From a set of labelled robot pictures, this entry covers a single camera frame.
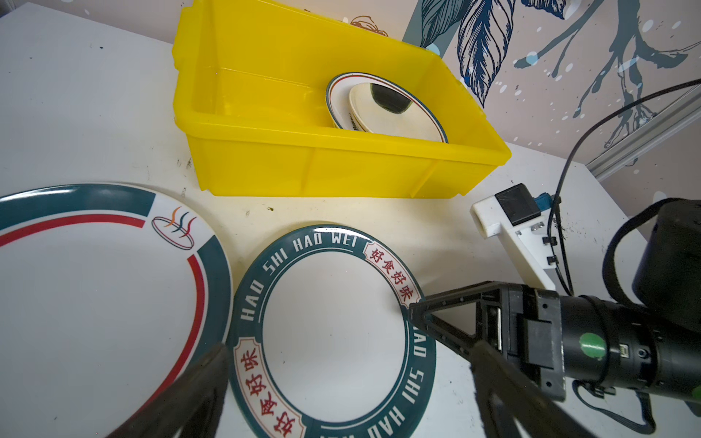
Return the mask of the aluminium frame rail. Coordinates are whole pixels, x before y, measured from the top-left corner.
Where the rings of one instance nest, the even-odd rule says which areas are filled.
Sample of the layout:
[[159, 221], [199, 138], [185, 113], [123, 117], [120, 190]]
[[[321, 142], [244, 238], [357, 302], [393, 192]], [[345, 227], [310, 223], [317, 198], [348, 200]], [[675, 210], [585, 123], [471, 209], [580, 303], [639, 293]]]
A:
[[587, 164], [599, 181], [624, 167], [633, 165], [644, 154], [670, 140], [677, 133], [700, 120], [700, 86], [696, 85], [633, 132]]

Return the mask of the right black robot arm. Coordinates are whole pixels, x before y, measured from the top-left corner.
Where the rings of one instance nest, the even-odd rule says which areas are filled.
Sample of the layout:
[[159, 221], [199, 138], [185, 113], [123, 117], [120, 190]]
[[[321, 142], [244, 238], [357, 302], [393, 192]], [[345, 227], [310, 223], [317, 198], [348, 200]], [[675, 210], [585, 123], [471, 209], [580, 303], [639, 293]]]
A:
[[463, 358], [485, 342], [554, 400], [572, 379], [595, 396], [616, 388], [700, 400], [700, 204], [668, 198], [614, 235], [608, 299], [487, 281], [433, 295], [411, 322]]

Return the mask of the yellow plastic bin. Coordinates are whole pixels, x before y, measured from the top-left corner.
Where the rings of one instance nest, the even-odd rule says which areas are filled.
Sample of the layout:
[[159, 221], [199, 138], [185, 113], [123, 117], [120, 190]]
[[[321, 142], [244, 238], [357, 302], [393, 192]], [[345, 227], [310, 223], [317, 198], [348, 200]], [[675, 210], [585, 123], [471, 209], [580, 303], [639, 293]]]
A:
[[[202, 189], [218, 196], [452, 198], [511, 157], [436, 54], [274, 1], [196, 1], [181, 14], [173, 111]], [[343, 130], [330, 82], [407, 89], [447, 141]]]

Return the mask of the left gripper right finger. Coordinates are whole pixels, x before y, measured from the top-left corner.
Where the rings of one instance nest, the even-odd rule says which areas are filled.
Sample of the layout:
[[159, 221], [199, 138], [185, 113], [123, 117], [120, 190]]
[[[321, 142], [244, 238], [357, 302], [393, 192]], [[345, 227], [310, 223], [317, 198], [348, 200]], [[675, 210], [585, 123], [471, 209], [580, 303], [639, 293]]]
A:
[[469, 353], [476, 403], [487, 437], [591, 437], [526, 375], [484, 341]]

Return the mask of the white plate red characters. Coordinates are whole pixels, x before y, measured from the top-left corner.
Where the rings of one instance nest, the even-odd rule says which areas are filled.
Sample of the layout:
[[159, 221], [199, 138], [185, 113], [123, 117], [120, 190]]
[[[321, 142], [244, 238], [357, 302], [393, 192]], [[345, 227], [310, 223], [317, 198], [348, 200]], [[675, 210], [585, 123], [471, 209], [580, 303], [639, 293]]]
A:
[[353, 123], [351, 120], [351, 115], [350, 115], [350, 103], [349, 103], [349, 93], [352, 87], [359, 85], [361, 83], [365, 82], [371, 82], [371, 83], [380, 83], [386, 86], [389, 86], [390, 88], [395, 89], [396, 91], [400, 91], [401, 93], [408, 95], [412, 100], [414, 100], [416, 103], [424, 107], [437, 121], [439, 126], [442, 128], [443, 132], [445, 133], [445, 137], [447, 137], [447, 133], [445, 132], [445, 129], [441, 125], [440, 121], [436, 116], [434, 116], [434, 113], [430, 111], [429, 107], [427, 107], [421, 100], [416, 98], [412, 93], [407, 91], [406, 89], [400, 87], [399, 85], [395, 84], [394, 82], [390, 82], [389, 80], [386, 80], [385, 78], [381, 78], [372, 74], [368, 73], [361, 73], [361, 72], [349, 72], [349, 73], [344, 73], [336, 78], [333, 78], [332, 81], [329, 83], [327, 90], [326, 90], [326, 102], [327, 102], [327, 107], [330, 113], [330, 116], [332, 117], [333, 122], [335, 125], [344, 130], [352, 130], [352, 131], [360, 131], [357, 128], [353, 127]]

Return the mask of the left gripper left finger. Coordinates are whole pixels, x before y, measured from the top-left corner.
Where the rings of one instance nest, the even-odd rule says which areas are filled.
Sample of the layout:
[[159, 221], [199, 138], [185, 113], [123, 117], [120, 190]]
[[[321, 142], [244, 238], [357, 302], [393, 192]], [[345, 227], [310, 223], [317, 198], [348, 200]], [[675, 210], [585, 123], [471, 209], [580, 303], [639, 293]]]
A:
[[214, 437], [224, 409], [230, 357], [217, 344], [111, 437]]

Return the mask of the cream floral plate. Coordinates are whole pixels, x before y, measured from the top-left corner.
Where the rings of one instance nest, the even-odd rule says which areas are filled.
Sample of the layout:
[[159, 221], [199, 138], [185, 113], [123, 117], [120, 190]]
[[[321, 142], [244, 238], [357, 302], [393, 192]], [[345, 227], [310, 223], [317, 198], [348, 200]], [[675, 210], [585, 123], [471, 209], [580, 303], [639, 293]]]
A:
[[429, 142], [447, 137], [434, 117], [408, 95], [380, 83], [350, 89], [350, 119], [360, 131]]

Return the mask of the green rim Hao Wei plate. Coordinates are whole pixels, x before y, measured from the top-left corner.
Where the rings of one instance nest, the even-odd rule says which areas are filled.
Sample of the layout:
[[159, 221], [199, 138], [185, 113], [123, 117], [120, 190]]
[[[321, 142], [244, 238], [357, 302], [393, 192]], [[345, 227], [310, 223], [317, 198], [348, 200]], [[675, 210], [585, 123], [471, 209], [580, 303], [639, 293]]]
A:
[[279, 237], [241, 280], [231, 387], [258, 437], [409, 437], [436, 377], [424, 299], [389, 246], [347, 226]]

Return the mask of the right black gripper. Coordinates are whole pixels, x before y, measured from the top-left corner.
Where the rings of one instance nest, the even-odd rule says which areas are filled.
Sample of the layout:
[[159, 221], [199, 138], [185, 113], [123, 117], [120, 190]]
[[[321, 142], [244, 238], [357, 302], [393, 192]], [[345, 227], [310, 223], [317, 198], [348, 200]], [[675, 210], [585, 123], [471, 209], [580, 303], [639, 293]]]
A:
[[565, 398], [568, 378], [639, 391], [655, 379], [648, 317], [596, 297], [486, 281], [427, 297], [409, 307], [409, 316], [466, 360], [484, 341], [557, 401]]

